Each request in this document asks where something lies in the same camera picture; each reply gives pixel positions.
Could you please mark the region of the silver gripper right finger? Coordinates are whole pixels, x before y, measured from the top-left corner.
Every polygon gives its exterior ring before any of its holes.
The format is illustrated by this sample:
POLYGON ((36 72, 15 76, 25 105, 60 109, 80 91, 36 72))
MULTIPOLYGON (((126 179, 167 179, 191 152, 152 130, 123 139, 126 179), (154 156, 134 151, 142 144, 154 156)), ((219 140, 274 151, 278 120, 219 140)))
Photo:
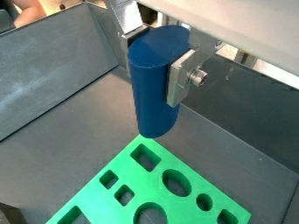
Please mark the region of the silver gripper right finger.
POLYGON ((175 108, 186 98, 190 86, 200 87, 207 79, 203 63, 220 49, 222 41, 203 31, 191 28, 188 51, 170 65, 167 104, 175 108))

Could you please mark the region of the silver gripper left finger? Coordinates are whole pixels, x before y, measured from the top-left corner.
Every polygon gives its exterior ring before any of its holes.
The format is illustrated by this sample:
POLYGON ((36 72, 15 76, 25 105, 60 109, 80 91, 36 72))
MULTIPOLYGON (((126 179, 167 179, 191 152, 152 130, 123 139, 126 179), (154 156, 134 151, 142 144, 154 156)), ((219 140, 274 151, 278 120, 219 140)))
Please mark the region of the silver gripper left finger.
POLYGON ((127 56, 128 47, 135 39, 148 30, 148 26, 143 23, 135 0, 104 0, 104 3, 116 25, 116 35, 126 58, 127 76, 131 76, 127 56))

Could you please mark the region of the person's hand in background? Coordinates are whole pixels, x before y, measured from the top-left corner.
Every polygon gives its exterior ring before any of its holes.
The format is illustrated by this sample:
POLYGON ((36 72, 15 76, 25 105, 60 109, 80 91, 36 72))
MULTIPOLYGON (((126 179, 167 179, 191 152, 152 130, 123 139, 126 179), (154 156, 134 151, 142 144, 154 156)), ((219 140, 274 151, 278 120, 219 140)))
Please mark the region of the person's hand in background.
POLYGON ((16 28, 47 16, 39 0, 11 0, 11 2, 21 9, 21 14, 13 21, 16 28))

